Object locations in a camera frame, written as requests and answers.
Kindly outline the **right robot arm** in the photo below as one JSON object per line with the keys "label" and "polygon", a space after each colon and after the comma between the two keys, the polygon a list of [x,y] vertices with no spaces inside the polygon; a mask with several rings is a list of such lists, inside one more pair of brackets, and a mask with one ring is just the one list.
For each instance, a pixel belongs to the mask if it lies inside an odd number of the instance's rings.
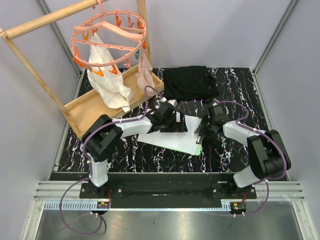
{"label": "right robot arm", "polygon": [[245,187],[252,184],[283,178],[292,166],[278,131],[264,131],[249,127],[240,120],[231,120],[222,105],[209,107],[194,133],[200,139],[221,135],[247,148],[249,166],[235,173],[233,182],[227,185],[228,195],[232,198],[239,198]]}

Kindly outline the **green clipboard folder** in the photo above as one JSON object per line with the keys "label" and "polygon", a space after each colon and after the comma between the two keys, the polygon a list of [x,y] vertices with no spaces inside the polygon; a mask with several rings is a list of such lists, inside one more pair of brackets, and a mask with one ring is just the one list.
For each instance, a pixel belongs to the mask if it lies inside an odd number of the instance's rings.
{"label": "green clipboard folder", "polygon": [[196,150],[195,150],[195,152],[194,152],[194,155],[195,155],[195,156],[199,156],[199,155],[201,154],[201,152],[202,152],[202,145],[201,145],[201,144],[198,144],[198,145],[197,145],[197,148],[196,148]]}

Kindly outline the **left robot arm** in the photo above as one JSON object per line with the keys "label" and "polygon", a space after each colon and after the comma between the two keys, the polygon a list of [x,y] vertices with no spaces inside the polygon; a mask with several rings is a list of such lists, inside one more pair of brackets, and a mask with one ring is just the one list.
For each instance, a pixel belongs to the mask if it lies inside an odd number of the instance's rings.
{"label": "left robot arm", "polygon": [[88,159],[90,192],[97,198],[108,193],[107,158],[118,142],[126,137],[150,134],[187,132],[185,114],[176,111],[176,100],[165,100],[154,110],[131,118],[110,118],[101,115],[82,136],[82,151]]}

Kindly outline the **white paper sheet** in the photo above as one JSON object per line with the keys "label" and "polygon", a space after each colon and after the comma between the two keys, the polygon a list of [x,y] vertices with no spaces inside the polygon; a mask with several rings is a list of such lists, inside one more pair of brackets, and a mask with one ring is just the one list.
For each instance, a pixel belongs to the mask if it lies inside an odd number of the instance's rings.
{"label": "white paper sheet", "polygon": [[137,141],[170,149],[190,155],[195,155],[197,148],[197,135],[195,130],[199,126],[201,119],[195,116],[185,116],[185,123],[188,132],[152,132],[149,134],[139,134]]}

